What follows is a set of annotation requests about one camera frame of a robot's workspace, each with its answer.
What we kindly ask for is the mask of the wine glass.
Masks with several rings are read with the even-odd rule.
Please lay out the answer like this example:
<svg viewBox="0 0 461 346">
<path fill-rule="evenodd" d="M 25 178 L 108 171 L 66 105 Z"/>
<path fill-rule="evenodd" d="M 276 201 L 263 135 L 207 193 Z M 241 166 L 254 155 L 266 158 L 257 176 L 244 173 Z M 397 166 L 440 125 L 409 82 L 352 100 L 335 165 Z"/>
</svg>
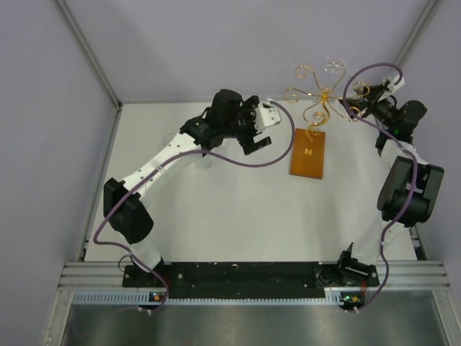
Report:
<svg viewBox="0 0 461 346">
<path fill-rule="evenodd" d="M 198 169 L 209 169 L 212 165 L 212 157 L 211 156 L 203 156 L 201 158 L 199 158 L 196 162 L 195 162 L 195 166 L 198 168 Z"/>
<path fill-rule="evenodd" d="M 163 139 L 163 145 L 165 147 L 178 147 L 179 143 L 177 140 L 178 133 L 169 133 Z"/>
<path fill-rule="evenodd" d="M 363 81 L 356 81 L 353 84 L 353 95 L 351 98 L 352 107 L 358 108 L 367 102 L 367 97 L 370 95 L 370 85 Z"/>
<path fill-rule="evenodd" d="M 346 76 L 346 65 L 341 58 L 324 58 L 322 69 L 326 72 L 326 86 L 329 89 L 334 89 Z"/>
</svg>

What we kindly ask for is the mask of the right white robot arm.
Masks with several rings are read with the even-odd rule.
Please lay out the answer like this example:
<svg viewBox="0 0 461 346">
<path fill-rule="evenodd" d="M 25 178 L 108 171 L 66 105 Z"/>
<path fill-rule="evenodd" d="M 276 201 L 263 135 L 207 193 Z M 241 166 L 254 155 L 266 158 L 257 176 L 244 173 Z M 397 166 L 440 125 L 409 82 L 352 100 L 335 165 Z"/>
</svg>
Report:
<svg viewBox="0 0 461 346">
<path fill-rule="evenodd" d="M 431 216 L 444 177 L 444 169 L 423 160 L 413 146 L 413 131 L 427 112 L 420 101 L 397 107 L 393 85 L 363 86 L 341 104 L 353 120 L 371 115 L 381 122 L 375 147 L 390 171 L 377 198 L 378 217 L 365 234 L 345 249 L 336 276 L 344 285 L 376 282 L 376 264 L 385 249 L 404 231 Z"/>
</svg>

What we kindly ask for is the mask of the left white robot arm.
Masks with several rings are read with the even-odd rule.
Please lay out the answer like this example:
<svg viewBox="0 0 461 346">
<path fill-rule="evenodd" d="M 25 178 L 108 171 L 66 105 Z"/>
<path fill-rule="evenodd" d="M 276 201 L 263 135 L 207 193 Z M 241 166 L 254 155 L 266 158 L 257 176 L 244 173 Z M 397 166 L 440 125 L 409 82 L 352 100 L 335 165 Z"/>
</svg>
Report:
<svg viewBox="0 0 461 346">
<path fill-rule="evenodd" d="M 146 285 L 159 284 L 164 275 L 153 240 L 154 221 L 148 212 L 153 195 L 226 139 L 236 140 L 245 155 L 270 145 L 270 137 L 255 138 L 279 122 L 279 113 L 270 102 L 257 96 L 243 99 L 235 91 L 221 89 L 210 106 L 188 119 L 141 168 L 121 180 L 105 182 L 103 215 L 127 242 L 127 250 L 140 267 L 138 277 Z"/>
</svg>

